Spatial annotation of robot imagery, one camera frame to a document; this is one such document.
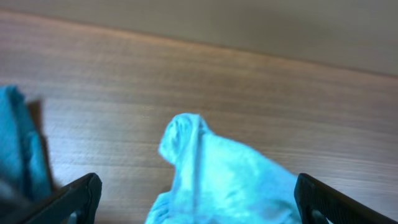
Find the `light blue t-shirt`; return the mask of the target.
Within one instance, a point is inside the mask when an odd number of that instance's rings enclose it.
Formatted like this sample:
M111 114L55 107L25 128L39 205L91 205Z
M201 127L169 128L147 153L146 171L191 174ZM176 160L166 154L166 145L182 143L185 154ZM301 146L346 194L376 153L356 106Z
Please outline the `light blue t-shirt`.
M257 151L216 135L197 115L171 120L159 144L175 168L147 223L300 223L296 177ZM40 136L24 97L1 88L1 215L50 196Z

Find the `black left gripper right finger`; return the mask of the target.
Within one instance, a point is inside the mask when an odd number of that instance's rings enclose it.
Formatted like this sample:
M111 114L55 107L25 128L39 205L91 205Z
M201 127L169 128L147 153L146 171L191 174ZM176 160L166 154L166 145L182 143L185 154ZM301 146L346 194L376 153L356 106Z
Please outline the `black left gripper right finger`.
M298 175L294 198L303 224L397 224L306 173Z

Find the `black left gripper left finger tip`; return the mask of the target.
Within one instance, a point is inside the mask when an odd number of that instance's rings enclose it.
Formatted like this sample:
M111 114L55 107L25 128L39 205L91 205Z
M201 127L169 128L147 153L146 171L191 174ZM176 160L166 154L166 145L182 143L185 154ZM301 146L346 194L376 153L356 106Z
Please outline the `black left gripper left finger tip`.
M93 224L101 191L101 179L97 174L89 173L62 187L49 197L11 212L1 218L1 223L62 223L75 213L76 223Z

